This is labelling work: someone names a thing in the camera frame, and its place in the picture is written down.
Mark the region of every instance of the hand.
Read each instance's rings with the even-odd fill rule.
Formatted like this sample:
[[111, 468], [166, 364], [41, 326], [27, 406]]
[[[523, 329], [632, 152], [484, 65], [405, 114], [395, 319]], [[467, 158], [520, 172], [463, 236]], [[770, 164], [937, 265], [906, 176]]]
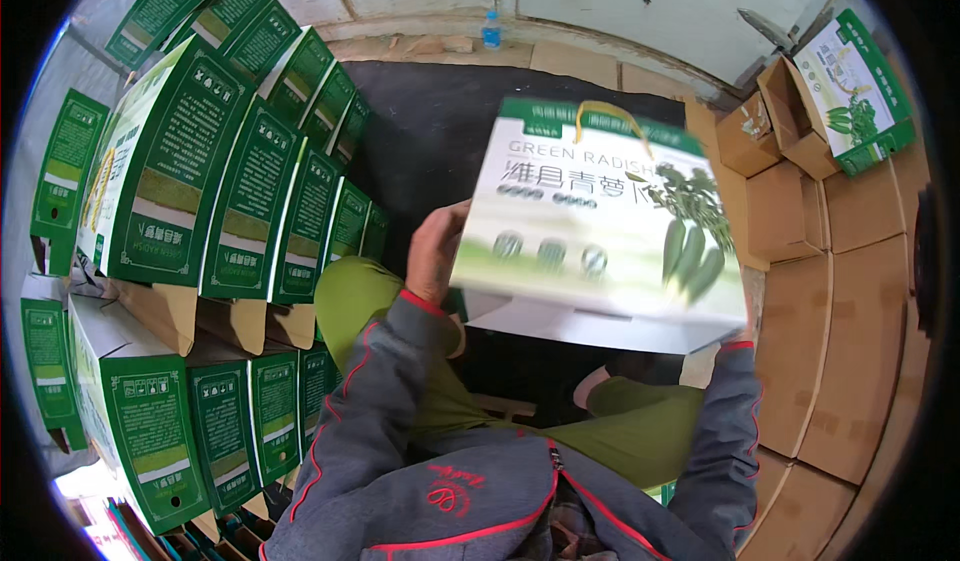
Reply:
[[453, 256], [470, 209], [470, 200], [435, 209], [410, 240], [407, 291], [431, 305], [438, 307], [447, 297]]

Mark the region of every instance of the green pants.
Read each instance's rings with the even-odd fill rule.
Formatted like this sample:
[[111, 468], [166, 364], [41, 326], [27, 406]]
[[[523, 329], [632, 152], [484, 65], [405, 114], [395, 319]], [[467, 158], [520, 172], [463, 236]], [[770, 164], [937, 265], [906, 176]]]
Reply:
[[[345, 256], [323, 270], [314, 306], [319, 331], [341, 373], [346, 375], [360, 331], [371, 317], [386, 314], [402, 288], [400, 278], [359, 256]], [[590, 392], [586, 406], [592, 419], [539, 432], [648, 489], [676, 480], [683, 471], [702, 403], [703, 392], [697, 388], [650, 386], [615, 376]], [[437, 363], [428, 377], [412, 435], [484, 425], [517, 427], [477, 407], [450, 363]]]

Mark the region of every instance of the green radish gift box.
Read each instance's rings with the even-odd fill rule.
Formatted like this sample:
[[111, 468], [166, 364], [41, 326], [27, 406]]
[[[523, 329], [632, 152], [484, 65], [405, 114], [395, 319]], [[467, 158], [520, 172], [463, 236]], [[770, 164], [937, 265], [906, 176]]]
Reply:
[[451, 284], [467, 325], [686, 354], [746, 304], [710, 162], [607, 103], [504, 99]]

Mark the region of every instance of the brown cardboard box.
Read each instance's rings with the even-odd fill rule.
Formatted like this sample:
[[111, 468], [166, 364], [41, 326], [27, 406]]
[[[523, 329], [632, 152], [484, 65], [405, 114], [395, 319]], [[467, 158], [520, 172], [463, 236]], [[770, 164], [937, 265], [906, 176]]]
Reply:
[[897, 380], [906, 296], [906, 236], [834, 255], [826, 363], [801, 461], [863, 483]]
[[850, 177], [838, 173], [823, 180], [830, 244], [846, 253], [906, 231], [893, 164], [889, 159]]
[[717, 118], [706, 106], [686, 101], [686, 130], [692, 134], [710, 161], [716, 178], [717, 190], [723, 201], [724, 213], [729, 220], [729, 232], [736, 246], [736, 259], [741, 265], [760, 271], [770, 269], [770, 262], [750, 253], [747, 239], [747, 179], [720, 162], [717, 144]]
[[834, 256], [810, 256], [767, 272], [756, 376], [763, 385], [760, 444], [797, 457], [827, 359]]
[[821, 183], [785, 160], [747, 180], [750, 253], [771, 263], [829, 248]]
[[800, 166], [814, 180], [840, 171], [827, 142], [827, 128], [797, 67], [780, 55], [757, 76], [776, 142], [784, 157]]
[[918, 330], [917, 320], [917, 302], [909, 299], [906, 306], [903, 357], [900, 362], [899, 377], [896, 380], [894, 400], [890, 405], [890, 416], [883, 430], [883, 438], [876, 449], [876, 457], [873, 458], [870, 471], [863, 480], [863, 486], [853, 500], [853, 505], [849, 507], [840, 527], [823, 549], [820, 556], [822, 561], [847, 556], [844, 554], [846, 548], [857, 538], [858, 532], [880, 502], [884, 489], [894, 479], [897, 466], [910, 444], [910, 435], [920, 415], [920, 401], [924, 394], [930, 354], [930, 339]]
[[779, 494], [739, 554], [741, 561], [813, 561], [854, 499], [850, 484], [802, 464], [788, 468]]
[[720, 163], [745, 178], [781, 159], [777, 137], [759, 92], [717, 124]]

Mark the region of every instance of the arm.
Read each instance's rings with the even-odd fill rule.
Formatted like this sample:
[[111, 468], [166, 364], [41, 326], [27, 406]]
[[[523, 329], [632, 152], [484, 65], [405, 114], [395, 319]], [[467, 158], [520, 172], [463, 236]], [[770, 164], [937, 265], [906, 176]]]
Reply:
[[760, 435], [757, 412], [762, 388], [754, 376], [754, 345], [732, 342], [717, 352], [713, 378], [669, 509], [718, 550], [743, 542], [757, 513], [760, 465], [754, 451]]
[[469, 203], [438, 208], [414, 233], [407, 288], [385, 318], [366, 323], [342, 384], [323, 403], [296, 481], [291, 522], [304, 502], [316, 506], [403, 467], [427, 372], [443, 358], [442, 331], [450, 319], [439, 303], [468, 209]]

